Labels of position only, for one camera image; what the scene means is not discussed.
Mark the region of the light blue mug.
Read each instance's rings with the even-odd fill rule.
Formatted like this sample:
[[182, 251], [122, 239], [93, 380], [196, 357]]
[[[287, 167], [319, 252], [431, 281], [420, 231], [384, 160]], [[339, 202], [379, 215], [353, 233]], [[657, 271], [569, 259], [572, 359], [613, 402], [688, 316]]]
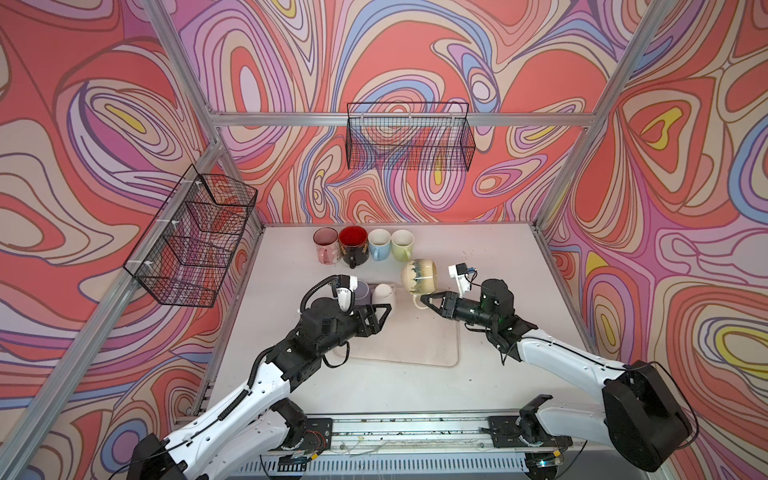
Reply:
[[371, 230], [368, 234], [368, 245], [374, 261], [386, 260], [391, 252], [391, 233], [382, 228]]

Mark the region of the black skull mug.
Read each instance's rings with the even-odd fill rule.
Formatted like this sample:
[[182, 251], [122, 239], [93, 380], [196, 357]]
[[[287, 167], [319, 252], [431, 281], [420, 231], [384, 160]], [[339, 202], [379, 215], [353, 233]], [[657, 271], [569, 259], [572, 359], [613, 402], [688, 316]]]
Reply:
[[339, 244], [343, 261], [355, 269], [369, 259], [368, 232], [358, 225], [347, 226], [339, 232]]

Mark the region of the green mug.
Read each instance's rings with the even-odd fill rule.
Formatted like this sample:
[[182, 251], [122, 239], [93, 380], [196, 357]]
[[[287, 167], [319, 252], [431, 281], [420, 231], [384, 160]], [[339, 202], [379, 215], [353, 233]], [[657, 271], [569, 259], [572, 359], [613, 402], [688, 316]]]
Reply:
[[414, 241], [415, 237], [409, 230], [396, 230], [391, 234], [391, 254], [399, 262], [410, 262], [413, 258]]

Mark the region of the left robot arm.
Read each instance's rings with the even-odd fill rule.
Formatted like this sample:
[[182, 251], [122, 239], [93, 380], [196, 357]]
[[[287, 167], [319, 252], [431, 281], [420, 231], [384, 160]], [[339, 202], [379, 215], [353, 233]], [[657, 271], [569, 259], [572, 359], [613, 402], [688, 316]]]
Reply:
[[273, 449], [292, 449], [307, 433], [306, 414], [289, 396], [352, 338], [381, 332], [389, 303], [357, 304], [357, 279], [331, 275], [302, 297], [296, 326], [260, 352], [246, 380], [165, 438], [149, 434], [124, 466], [130, 479], [226, 479]]

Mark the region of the pink mug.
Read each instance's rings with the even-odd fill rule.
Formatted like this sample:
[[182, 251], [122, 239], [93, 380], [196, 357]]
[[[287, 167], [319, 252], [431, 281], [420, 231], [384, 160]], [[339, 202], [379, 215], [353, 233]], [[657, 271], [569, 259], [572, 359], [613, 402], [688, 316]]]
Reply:
[[339, 234], [335, 228], [317, 229], [313, 234], [313, 242], [319, 263], [334, 265], [340, 260]]

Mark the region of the white mug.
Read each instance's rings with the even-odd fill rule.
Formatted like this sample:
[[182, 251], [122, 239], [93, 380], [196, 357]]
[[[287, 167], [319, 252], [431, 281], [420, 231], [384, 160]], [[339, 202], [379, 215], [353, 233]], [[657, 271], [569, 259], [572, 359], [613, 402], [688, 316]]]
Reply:
[[395, 309], [395, 287], [388, 283], [377, 284], [372, 291], [371, 302], [373, 304], [389, 304], [392, 309]]

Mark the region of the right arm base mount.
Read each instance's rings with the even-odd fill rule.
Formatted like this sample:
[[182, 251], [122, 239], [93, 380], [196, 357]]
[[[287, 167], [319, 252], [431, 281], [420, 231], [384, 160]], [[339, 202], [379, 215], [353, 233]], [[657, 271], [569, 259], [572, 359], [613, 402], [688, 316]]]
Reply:
[[571, 437], [546, 433], [535, 417], [490, 416], [488, 426], [480, 431], [491, 437], [496, 448], [568, 449], [573, 445]]

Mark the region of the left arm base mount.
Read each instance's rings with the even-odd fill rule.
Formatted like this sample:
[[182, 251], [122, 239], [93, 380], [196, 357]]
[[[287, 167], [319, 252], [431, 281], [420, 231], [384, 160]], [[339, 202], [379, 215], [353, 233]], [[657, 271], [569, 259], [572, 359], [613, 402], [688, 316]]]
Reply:
[[271, 449], [277, 451], [300, 451], [322, 453], [332, 445], [334, 420], [331, 417], [309, 417], [301, 426], [293, 426], [282, 444]]

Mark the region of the beige ceramic teapot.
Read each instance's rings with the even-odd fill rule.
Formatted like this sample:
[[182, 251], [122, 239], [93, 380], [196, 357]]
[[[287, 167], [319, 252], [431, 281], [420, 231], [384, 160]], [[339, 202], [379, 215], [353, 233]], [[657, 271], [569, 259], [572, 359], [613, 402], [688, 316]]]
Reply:
[[435, 262], [429, 259], [411, 260], [402, 270], [401, 281], [404, 289], [412, 296], [414, 306], [426, 310], [428, 306], [423, 303], [421, 296], [438, 290]]

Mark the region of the purple mug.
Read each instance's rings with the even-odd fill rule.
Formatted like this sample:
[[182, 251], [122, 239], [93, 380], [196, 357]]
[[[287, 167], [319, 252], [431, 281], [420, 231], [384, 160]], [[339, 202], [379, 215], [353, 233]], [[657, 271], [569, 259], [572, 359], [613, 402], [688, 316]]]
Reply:
[[357, 288], [354, 292], [354, 304], [356, 307], [363, 305], [370, 305], [372, 294], [370, 286], [364, 281], [358, 281]]

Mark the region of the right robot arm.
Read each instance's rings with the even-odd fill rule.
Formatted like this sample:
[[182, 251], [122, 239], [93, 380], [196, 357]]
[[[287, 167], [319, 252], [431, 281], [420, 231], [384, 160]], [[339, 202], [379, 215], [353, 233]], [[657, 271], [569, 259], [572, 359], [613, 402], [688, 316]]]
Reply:
[[697, 435], [659, 368], [609, 360], [547, 334], [517, 314], [514, 295], [500, 279], [484, 281], [477, 300], [441, 291], [417, 301], [443, 318], [477, 327], [501, 359], [546, 370], [592, 398], [590, 404], [555, 404], [552, 395], [540, 394], [529, 401], [513, 428], [528, 445], [575, 437], [609, 446], [653, 472]]

